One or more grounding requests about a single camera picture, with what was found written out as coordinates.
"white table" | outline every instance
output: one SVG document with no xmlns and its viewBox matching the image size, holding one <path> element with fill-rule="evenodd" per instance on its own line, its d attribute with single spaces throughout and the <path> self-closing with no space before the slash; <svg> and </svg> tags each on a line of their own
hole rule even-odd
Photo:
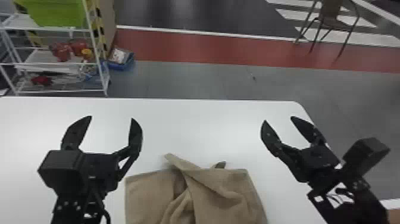
<svg viewBox="0 0 400 224">
<path fill-rule="evenodd" d="M 39 97 L 0 98 L 0 223 L 50 223 L 56 195 L 36 170 L 49 150 L 59 149 L 66 128 L 87 115 L 93 119 L 80 147 L 87 152 L 123 148 L 130 118 L 141 125 L 142 152 L 127 176 L 165 167 L 166 153 L 201 167 L 226 160 L 228 169 L 248 169 L 269 224 L 325 223 L 306 197 L 310 188 L 260 140 L 266 119 L 283 142 L 308 146 L 289 119 L 310 121 L 295 102 Z M 124 182 L 105 205 L 113 224 L 125 223 Z"/>
</svg>

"green storage box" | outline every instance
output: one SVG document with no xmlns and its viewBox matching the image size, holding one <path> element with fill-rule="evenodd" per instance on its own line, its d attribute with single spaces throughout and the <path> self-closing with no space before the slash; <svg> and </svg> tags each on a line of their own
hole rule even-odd
<svg viewBox="0 0 400 224">
<path fill-rule="evenodd" d="M 82 0 L 15 0 L 25 7 L 39 26 L 74 26 L 86 24 Z"/>
</svg>

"cloth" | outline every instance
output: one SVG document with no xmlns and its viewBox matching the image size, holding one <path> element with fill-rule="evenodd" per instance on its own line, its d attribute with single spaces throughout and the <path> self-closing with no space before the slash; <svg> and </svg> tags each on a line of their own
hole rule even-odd
<svg viewBox="0 0 400 224">
<path fill-rule="evenodd" d="M 126 179 L 127 224 L 267 223 L 247 170 L 202 169 L 172 154 L 172 169 Z"/>
</svg>

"chair leg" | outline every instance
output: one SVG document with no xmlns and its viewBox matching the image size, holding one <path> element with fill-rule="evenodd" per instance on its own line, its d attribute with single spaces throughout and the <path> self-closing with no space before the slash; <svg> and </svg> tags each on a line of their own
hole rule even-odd
<svg viewBox="0 0 400 224">
<path fill-rule="evenodd" d="M 318 26 L 318 30 L 317 30 L 317 33 L 315 34 L 315 38 L 314 38 L 314 41 L 312 42 L 312 45 L 311 45 L 311 48 L 310 48 L 309 53 L 310 53 L 311 51 L 313 51 L 313 49 L 314 49 L 315 42 L 317 41 L 318 35 L 320 34 L 320 31 L 321 31 L 321 28 L 322 28 L 322 24 L 323 24 L 323 23 L 324 23 L 324 19 L 322 19 L 322 21 L 320 21 L 320 26 Z"/>
<path fill-rule="evenodd" d="M 306 29 L 304 30 L 304 32 L 301 34 L 302 37 L 304 37 L 304 34 L 307 32 L 307 30 L 311 27 L 311 25 L 313 25 L 313 23 L 314 23 L 316 20 L 318 20 L 317 17 L 314 18 L 314 19 L 309 23 L 309 25 L 307 26 L 307 28 L 306 28 Z"/>
<path fill-rule="evenodd" d="M 349 34 L 348 34 L 347 37 L 346 37 L 345 42 L 344 42 L 343 45 L 342 45 L 342 48 L 340 49 L 339 55 L 338 55 L 337 57 L 340 57 L 340 56 L 342 55 L 343 50 L 345 49 L 345 47 L 346 47 L 346 45 L 347 45 L 347 41 L 349 41 L 349 38 L 350 38 L 350 36 L 351 36 L 351 33 L 353 32 L 353 29 L 354 29 L 354 28 L 352 27 L 352 29 L 350 30 Z"/>
<path fill-rule="evenodd" d="M 332 31 L 332 29 L 329 29 L 328 32 L 326 32 L 326 33 L 324 34 L 324 36 L 320 39 L 320 42 L 321 42 L 326 36 L 328 36 L 328 34 L 329 34 L 331 31 Z"/>
<path fill-rule="evenodd" d="M 311 13 L 313 13 L 315 5 L 317 4 L 317 2 L 318 2 L 318 0 L 314 0 L 314 2 L 312 3 L 312 6 L 311 6 L 311 8 L 310 8 L 310 10 L 309 10 L 309 12 L 307 14 L 307 17 L 305 18 L 305 20 L 303 22 L 303 25 L 301 26 L 301 30 L 300 30 L 299 36 L 294 41 L 295 44 L 297 44 L 299 42 L 299 39 L 301 38 L 301 33 L 303 32 L 305 25 L 308 23 L 308 19 L 310 18 Z"/>
</svg>

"red floor stripe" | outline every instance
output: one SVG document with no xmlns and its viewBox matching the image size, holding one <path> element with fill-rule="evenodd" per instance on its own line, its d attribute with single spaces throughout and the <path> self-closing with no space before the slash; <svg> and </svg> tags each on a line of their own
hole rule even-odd
<svg viewBox="0 0 400 224">
<path fill-rule="evenodd" d="M 115 44 L 137 60 L 400 73 L 399 48 L 348 45 L 337 58 L 341 44 L 335 43 L 308 53 L 310 43 L 127 29 L 118 30 Z"/>
</svg>

